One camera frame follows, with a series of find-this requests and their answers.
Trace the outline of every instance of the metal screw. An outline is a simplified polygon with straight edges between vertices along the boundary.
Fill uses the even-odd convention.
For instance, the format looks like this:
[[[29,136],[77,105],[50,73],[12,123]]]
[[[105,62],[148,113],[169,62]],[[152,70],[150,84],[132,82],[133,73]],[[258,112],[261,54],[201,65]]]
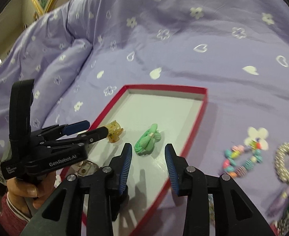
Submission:
[[[193,166],[188,166],[188,167],[186,168],[186,170],[187,170],[188,172],[195,172],[195,171],[196,171],[196,168],[193,167]]]
[[[67,180],[68,180],[68,181],[74,181],[74,180],[76,180],[76,175],[71,174],[71,175],[67,176]]]
[[[230,177],[228,174],[223,174],[223,175],[222,175],[222,179],[223,179],[224,181],[229,181],[229,180],[231,179],[231,177]]]
[[[110,172],[112,171],[112,168],[109,167],[109,166],[106,166],[106,167],[104,167],[104,168],[102,169],[102,171],[103,171],[104,173],[110,173]]]

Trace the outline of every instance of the purple fabric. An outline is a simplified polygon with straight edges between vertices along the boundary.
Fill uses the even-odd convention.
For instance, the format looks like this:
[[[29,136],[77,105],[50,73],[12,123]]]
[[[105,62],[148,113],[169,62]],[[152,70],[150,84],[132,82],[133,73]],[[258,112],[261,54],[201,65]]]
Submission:
[[[157,68],[160,77],[150,77]],[[243,144],[249,127],[266,128],[263,163],[236,181],[265,217],[283,188],[273,168],[277,146],[289,142],[283,0],[68,2],[30,26],[0,66],[0,157],[10,89],[19,78],[35,78],[32,129],[92,122],[125,84],[206,87],[209,104],[189,164],[217,176],[225,149]],[[168,194],[142,234],[180,235],[185,205]]]

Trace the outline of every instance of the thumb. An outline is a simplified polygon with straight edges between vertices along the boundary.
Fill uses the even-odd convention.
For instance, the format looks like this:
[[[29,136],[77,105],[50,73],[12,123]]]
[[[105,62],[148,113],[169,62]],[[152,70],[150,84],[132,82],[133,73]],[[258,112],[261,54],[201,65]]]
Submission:
[[[34,184],[27,183],[17,178],[11,178],[7,181],[7,187],[10,194],[22,197],[37,197],[37,187]]]

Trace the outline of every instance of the finger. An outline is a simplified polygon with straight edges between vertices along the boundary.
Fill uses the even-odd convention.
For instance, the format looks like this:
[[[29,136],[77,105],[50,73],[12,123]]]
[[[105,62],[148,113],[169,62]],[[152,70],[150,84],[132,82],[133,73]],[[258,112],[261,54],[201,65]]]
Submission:
[[[51,192],[56,181],[56,171],[47,174],[45,179],[37,186],[37,196],[42,197]]]
[[[25,181],[11,178],[7,181],[8,191],[11,194],[22,197],[37,197],[37,188],[34,184],[27,183]]]
[[[51,191],[47,193],[46,195],[34,200],[33,201],[34,208],[39,209],[43,205],[43,203],[48,199],[48,197],[53,193],[54,190],[55,190],[55,187],[53,187]]]

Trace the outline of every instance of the turquoise bead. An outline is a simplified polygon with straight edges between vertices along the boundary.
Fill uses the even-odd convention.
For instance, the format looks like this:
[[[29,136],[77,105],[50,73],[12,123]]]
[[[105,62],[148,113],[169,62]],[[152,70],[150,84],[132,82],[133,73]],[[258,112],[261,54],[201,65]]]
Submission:
[[[248,171],[252,170],[254,168],[254,163],[251,160],[247,160],[244,162],[243,167]]]
[[[235,162],[233,159],[228,158],[228,160],[230,161],[230,164],[231,164],[233,167],[236,166],[236,162]]]
[[[228,166],[227,168],[224,169],[225,172],[234,172],[234,168],[232,166]]]
[[[256,150],[254,151],[254,154],[255,154],[255,155],[261,155],[261,150],[256,149]]]
[[[257,162],[262,163],[262,157],[260,155],[254,154],[254,156],[256,157]]]
[[[224,155],[225,155],[226,158],[230,158],[231,154],[232,154],[232,151],[229,150],[229,149],[226,149],[226,150],[224,151]]]

